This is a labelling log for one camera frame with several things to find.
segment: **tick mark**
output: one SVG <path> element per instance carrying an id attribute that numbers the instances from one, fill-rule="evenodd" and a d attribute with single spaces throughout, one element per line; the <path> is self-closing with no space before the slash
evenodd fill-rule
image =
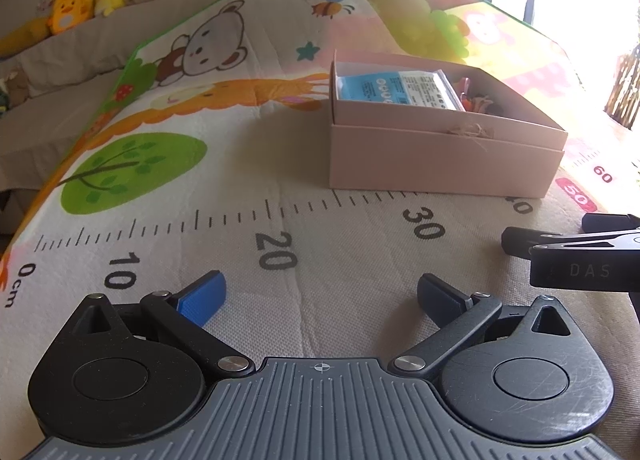
<path id="1" fill-rule="evenodd" d="M 331 189 L 331 191 L 334 193 L 335 201 L 338 202 L 338 207 L 342 207 L 342 204 L 340 203 L 340 199 L 338 198 L 338 195 L 335 193 L 335 189 Z"/>
<path id="2" fill-rule="evenodd" d="M 80 238 L 82 238 L 82 233 L 84 233 L 84 227 L 80 229 L 80 234 L 78 234 L 78 239 L 76 240 L 76 247 L 80 243 Z"/>

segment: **cartoon bear ear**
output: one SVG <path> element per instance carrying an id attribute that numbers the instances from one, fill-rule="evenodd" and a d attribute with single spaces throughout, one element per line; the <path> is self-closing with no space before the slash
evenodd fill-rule
<path id="1" fill-rule="evenodd" d="M 177 50 L 179 48 L 185 48 L 189 44 L 191 38 L 187 34 L 182 34 L 175 38 L 174 43 L 171 45 L 171 50 Z"/>
<path id="2" fill-rule="evenodd" d="M 216 67 L 217 70 L 229 70 L 235 66 L 238 66 L 241 62 L 246 59 L 246 48 L 244 46 L 239 46 L 234 50 L 232 55 L 230 55 L 222 64 Z"/>
<path id="3" fill-rule="evenodd" d="M 238 9 L 240 9 L 240 7 L 242 7 L 244 5 L 244 0 L 235 0 L 234 2 L 231 3 L 227 3 L 225 5 L 225 8 L 223 8 L 220 11 L 220 14 L 223 14 L 224 12 L 236 12 L 238 11 Z"/>

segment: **pink box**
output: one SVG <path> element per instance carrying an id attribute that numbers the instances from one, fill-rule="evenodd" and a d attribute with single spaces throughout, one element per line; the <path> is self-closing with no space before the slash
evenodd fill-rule
<path id="1" fill-rule="evenodd" d="M 336 78 L 379 71 L 441 69 L 471 80 L 506 117 L 405 104 L 340 100 Z M 330 186 L 543 198 L 567 132 L 481 69 L 412 56 L 336 51 L 331 77 Z M 453 135 L 482 132 L 490 138 Z"/>

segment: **ribbed surface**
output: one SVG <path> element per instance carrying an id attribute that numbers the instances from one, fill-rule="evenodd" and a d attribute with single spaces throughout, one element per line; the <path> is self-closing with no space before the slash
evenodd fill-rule
<path id="1" fill-rule="evenodd" d="M 204 408 L 157 440 L 92 449 L 54 438 L 46 460 L 612 460 L 592 437 L 553 448 L 505 445 L 453 419 L 425 382 L 373 359 L 269 359 L 220 382 Z"/>

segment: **cartoon giraffe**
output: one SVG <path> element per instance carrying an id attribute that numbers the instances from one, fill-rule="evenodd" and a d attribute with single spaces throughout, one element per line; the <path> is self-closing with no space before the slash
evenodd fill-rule
<path id="1" fill-rule="evenodd" d="M 44 204 L 44 201 L 58 186 L 66 172 L 82 154 L 107 143 L 114 136 L 132 132 L 142 124 L 155 124 L 174 115 L 190 115 L 203 109 L 223 110 L 238 105 L 262 106 L 269 101 L 276 101 L 289 108 L 304 112 L 318 110 L 322 105 L 321 102 L 309 96 L 328 97 L 328 92 L 315 90 L 316 87 L 326 88 L 328 78 L 328 74 L 318 73 L 292 80 L 238 79 L 215 83 L 207 87 L 188 88 L 154 101 L 154 104 L 159 106 L 162 105 L 162 100 L 164 100 L 166 108 L 143 110 L 119 120 L 99 132 L 120 111 L 114 109 L 102 114 L 96 119 L 94 125 L 76 142 L 69 156 L 62 161 L 49 181 L 36 195 L 15 233 L 14 240 L 22 233 L 41 205 Z M 0 259 L 0 285 L 6 284 L 9 250 L 10 248 L 6 250 L 4 256 Z"/>

